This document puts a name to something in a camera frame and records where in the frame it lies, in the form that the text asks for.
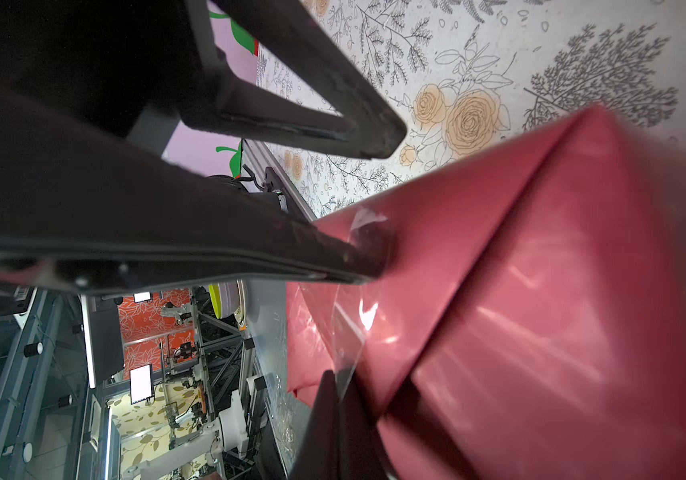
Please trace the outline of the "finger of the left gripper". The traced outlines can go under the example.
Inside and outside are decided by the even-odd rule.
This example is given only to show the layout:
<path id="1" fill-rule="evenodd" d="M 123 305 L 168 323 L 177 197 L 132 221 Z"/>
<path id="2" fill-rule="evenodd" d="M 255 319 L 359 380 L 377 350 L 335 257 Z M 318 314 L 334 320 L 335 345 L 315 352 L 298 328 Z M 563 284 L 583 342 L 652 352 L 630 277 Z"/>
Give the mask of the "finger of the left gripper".
<path id="1" fill-rule="evenodd" d="M 268 247 L 290 281 L 361 284 L 359 248 L 0 88 L 0 282 L 194 285 L 246 279 Z"/>
<path id="2" fill-rule="evenodd" d="M 190 128 L 333 157 L 390 158 L 407 127 L 301 1 L 177 1 L 176 108 Z M 259 44 L 256 78 L 235 73 L 213 15 Z"/>

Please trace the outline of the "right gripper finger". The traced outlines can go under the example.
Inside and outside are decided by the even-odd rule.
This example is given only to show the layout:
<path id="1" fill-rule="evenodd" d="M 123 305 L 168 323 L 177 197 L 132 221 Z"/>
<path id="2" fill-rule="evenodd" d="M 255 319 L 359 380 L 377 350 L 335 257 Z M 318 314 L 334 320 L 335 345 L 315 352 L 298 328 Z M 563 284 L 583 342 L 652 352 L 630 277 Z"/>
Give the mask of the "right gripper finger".
<path id="1" fill-rule="evenodd" d="M 290 479 L 386 479 L 382 442 L 357 384 L 338 394 L 336 376 L 323 373 Z"/>

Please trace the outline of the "maroon wrapping paper sheet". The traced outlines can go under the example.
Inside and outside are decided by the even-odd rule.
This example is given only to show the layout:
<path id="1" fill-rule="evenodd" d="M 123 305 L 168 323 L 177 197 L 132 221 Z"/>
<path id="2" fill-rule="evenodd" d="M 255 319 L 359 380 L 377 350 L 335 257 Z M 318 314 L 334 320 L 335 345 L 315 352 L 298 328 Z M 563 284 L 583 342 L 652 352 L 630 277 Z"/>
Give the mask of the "maroon wrapping paper sheet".
<path id="1" fill-rule="evenodd" d="M 590 108 L 359 208 L 395 249 L 353 383 L 404 479 L 686 479 L 686 151 Z M 287 288 L 288 390 L 339 286 Z"/>

